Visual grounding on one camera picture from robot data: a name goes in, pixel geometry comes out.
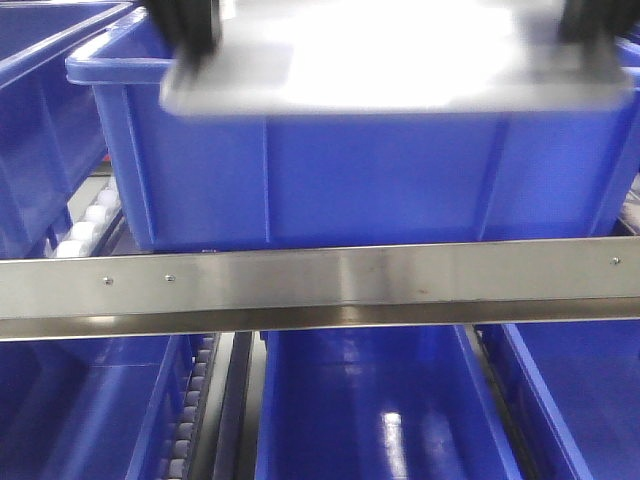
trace stainless steel bar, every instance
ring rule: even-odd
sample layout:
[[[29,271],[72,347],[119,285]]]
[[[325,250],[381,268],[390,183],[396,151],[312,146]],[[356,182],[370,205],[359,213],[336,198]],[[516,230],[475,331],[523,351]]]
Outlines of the stainless steel bar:
[[[0,338],[640,317],[640,239],[0,262]]]

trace gray plate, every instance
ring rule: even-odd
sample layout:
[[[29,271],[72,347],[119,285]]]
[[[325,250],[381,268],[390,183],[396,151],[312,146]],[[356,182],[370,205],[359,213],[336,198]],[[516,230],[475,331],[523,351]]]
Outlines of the gray plate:
[[[562,0],[227,0],[223,43],[175,63],[183,115],[613,108],[612,45],[560,45]]]

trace white roller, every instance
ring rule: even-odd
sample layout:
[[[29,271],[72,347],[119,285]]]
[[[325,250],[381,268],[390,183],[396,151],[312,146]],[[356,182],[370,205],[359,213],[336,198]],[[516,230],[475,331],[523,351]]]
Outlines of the white roller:
[[[181,458],[174,458],[169,463],[169,478],[182,478],[184,473],[184,460]]]
[[[195,366],[193,367],[193,374],[196,377],[204,377],[204,374],[207,370],[207,364],[206,363],[196,363]]]
[[[93,222],[78,222],[69,232],[69,240],[80,240],[82,242],[93,242],[96,238],[97,227]]]
[[[176,437],[178,440],[189,440],[191,433],[193,432],[193,423],[181,423],[178,426],[178,433]]]
[[[189,440],[177,440],[173,444],[173,458],[187,458],[189,453]]]
[[[182,421],[185,423],[193,423],[196,418],[196,407],[184,407],[182,411]]]
[[[81,240],[65,240],[56,249],[56,258],[86,257],[89,254],[89,244]]]
[[[200,391],[192,390],[191,392],[187,392],[187,396],[184,400],[184,403],[189,407],[196,407],[199,401],[200,401]]]
[[[105,207],[108,212],[113,212],[118,208],[118,193],[110,189],[102,190],[96,203]]]
[[[107,208],[104,205],[91,205],[84,213],[84,219],[100,228],[107,221]]]
[[[191,383],[189,386],[193,390],[202,390],[202,385],[204,384],[204,377],[192,377]]]

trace metal shelf frame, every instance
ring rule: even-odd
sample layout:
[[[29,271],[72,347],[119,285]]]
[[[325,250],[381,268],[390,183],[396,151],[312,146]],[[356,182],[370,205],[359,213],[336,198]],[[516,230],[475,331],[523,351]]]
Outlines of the metal shelf frame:
[[[635,319],[639,242],[0,261],[0,340]]]

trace blue plastic bin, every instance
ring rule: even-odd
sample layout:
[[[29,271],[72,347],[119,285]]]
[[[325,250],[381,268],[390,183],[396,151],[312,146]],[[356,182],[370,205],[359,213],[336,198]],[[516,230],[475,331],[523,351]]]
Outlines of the blue plastic bin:
[[[462,327],[268,334],[256,479],[520,479]]]
[[[640,162],[638,98],[597,112],[196,120],[158,106],[170,57],[137,10],[67,60],[70,81],[94,87],[144,249],[606,234]]]
[[[3,343],[0,364],[1,478],[162,478],[187,336]]]
[[[91,89],[66,80],[64,59],[130,8],[0,2],[0,258],[27,255],[106,153]]]
[[[636,24],[631,32],[627,35],[627,38],[634,43],[640,43],[640,24]]]
[[[640,321],[481,328],[541,479],[640,472]]]

